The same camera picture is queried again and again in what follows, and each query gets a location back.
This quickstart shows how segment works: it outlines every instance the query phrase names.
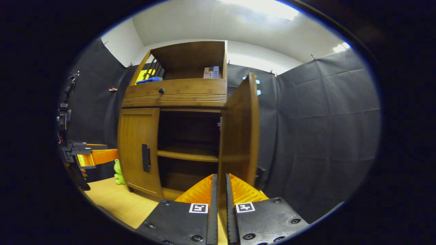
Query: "tan floor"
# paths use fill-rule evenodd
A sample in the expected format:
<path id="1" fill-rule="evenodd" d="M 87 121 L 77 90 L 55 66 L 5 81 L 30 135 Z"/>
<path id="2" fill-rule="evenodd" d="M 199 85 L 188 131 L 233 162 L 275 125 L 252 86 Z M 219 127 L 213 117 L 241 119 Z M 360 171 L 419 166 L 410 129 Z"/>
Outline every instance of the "tan floor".
<path id="1" fill-rule="evenodd" d="M 135 191 L 129 192 L 126 185 L 117 185 L 115 178 L 89 183 L 85 191 L 95 204 L 102 206 L 124 223 L 138 228 L 158 204 L 158 199 Z M 218 245 L 227 245 L 224 228 L 218 216 Z"/>

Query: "white wall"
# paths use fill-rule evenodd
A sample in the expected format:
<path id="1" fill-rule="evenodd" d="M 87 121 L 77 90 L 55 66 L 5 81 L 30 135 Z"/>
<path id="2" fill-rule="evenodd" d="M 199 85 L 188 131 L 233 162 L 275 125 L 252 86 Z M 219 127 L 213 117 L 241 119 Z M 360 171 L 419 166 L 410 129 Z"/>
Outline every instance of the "white wall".
<path id="1" fill-rule="evenodd" d="M 137 53 L 136 58 L 133 60 L 133 65 L 139 65 L 150 49 L 183 42 L 207 40 L 216 39 L 182 39 L 144 46 L 141 51 Z M 146 63 L 151 62 L 152 59 L 153 58 L 150 57 Z M 236 41 L 227 42 L 227 61 L 229 60 L 230 64 L 256 68 L 263 71 L 270 71 L 272 69 L 272 71 L 277 74 L 281 74 L 302 64 L 300 61 L 279 52 Z"/>
<path id="2" fill-rule="evenodd" d="M 130 65 L 131 62 L 134 63 L 138 52 L 144 47 L 133 25 L 132 18 L 108 31 L 101 39 L 103 43 L 107 42 L 106 48 L 124 66 Z"/>

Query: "green frog toy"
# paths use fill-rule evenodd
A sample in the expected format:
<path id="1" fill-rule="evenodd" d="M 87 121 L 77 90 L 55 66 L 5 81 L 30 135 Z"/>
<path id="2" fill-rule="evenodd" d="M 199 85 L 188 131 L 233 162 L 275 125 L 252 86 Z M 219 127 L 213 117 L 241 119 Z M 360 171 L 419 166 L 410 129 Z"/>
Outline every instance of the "green frog toy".
<path id="1" fill-rule="evenodd" d="M 116 174 L 115 176 L 115 183 L 116 184 L 126 184 L 124 182 L 123 174 L 121 173 L 121 164 L 119 163 L 119 159 L 115 159 L 115 165 L 113 166 L 113 169 L 115 170 Z"/>

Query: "wooden cabinet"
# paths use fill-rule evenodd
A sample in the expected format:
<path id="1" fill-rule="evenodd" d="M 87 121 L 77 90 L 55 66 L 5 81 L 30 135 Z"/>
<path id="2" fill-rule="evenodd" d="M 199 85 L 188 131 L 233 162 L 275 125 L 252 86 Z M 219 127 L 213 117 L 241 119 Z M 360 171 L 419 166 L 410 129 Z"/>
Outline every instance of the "wooden cabinet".
<path id="1" fill-rule="evenodd" d="M 259 147 L 255 75 L 250 73 L 227 100 L 226 49 L 225 41 L 193 42 L 154 49 L 144 58 L 119 116 L 118 149 L 129 188 L 175 199 L 218 173 L 222 206 L 225 173 L 254 184 Z M 135 85 L 140 70 L 150 67 L 144 67 L 149 55 L 159 61 L 154 67 L 165 70 L 164 81 Z M 201 78 L 204 67 L 214 65 L 220 66 L 219 78 Z"/>

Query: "book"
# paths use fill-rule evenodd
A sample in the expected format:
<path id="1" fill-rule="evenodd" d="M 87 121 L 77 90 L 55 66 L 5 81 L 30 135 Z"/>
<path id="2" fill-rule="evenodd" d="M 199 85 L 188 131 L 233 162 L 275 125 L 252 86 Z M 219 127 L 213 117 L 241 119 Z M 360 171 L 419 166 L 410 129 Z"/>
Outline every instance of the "book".
<path id="1" fill-rule="evenodd" d="M 219 66 L 214 66 L 213 78 L 219 78 Z"/>
<path id="2" fill-rule="evenodd" d="M 204 68 L 203 78 L 209 78 L 209 67 Z"/>
<path id="3" fill-rule="evenodd" d="M 213 67 L 209 67 L 209 76 L 208 78 L 213 78 L 214 77 L 214 68 Z"/>

